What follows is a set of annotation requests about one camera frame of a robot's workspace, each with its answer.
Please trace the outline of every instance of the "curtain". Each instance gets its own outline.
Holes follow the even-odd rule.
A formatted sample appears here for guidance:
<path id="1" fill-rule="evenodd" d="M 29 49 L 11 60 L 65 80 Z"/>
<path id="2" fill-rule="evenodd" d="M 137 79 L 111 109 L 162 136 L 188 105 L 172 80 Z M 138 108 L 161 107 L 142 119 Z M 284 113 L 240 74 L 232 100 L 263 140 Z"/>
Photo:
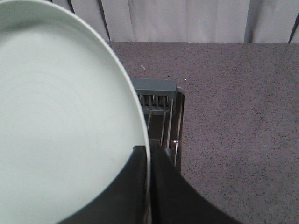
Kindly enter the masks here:
<path id="1" fill-rule="evenodd" d="M 299 0 L 52 2 L 73 11 L 106 41 L 299 42 Z"/>

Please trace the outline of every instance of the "granite countertop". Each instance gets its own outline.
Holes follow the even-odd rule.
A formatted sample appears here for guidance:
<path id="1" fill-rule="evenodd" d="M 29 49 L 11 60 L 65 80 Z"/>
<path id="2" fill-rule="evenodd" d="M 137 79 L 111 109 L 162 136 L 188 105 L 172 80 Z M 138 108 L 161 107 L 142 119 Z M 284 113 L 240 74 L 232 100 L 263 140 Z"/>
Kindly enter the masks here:
<path id="1" fill-rule="evenodd" d="M 185 90 L 182 175 L 246 224 L 299 220 L 299 45 L 110 44 L 130 77 Z"/>

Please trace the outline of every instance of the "ceramic plate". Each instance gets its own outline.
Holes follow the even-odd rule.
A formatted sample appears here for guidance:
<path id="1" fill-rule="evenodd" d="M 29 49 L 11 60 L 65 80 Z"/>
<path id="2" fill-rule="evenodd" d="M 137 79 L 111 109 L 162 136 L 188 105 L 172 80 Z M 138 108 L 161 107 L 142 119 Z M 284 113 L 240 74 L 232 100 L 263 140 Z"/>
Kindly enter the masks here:
<path id="1" fill-rule="evenodd" d="M 100 194 L 133 146 L 149 160 L 129 77 L 74 14 L 1 1 L 0 62 L 0 223 L 56 223 Z"/>

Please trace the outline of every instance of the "dish rack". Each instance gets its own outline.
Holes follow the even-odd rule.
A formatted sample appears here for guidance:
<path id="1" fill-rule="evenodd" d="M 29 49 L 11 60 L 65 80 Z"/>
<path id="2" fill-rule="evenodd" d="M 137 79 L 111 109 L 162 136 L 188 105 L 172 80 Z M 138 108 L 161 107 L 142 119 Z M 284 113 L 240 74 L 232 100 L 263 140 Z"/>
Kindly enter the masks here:
<path id="1" fill-rule="evenodd" d="M 165 79 L 131 79 L 145 117 L 150 141 L 158 141 L 181 170 L 184 92 Z"/>

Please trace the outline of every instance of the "curtain fold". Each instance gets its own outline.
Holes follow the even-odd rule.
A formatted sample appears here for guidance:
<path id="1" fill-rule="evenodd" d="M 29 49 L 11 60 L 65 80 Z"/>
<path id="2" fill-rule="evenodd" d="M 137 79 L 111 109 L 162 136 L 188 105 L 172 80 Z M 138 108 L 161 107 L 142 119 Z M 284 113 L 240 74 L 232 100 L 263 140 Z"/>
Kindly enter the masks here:
<path id="1" fill-rule="evenodd" d="M 52 1 L 69 10 L 71 2 L 76 15 L 114 42 L 288 43 L 299 10 L 299 0 Z M 298 30 L 291 43 L 299 43 Z"/>
<path id="2" fill-rule="evenodd" d="M 85 20 L 106 41 L 109 41 L 98 0 L 71 0 L 74 13 Z"/>

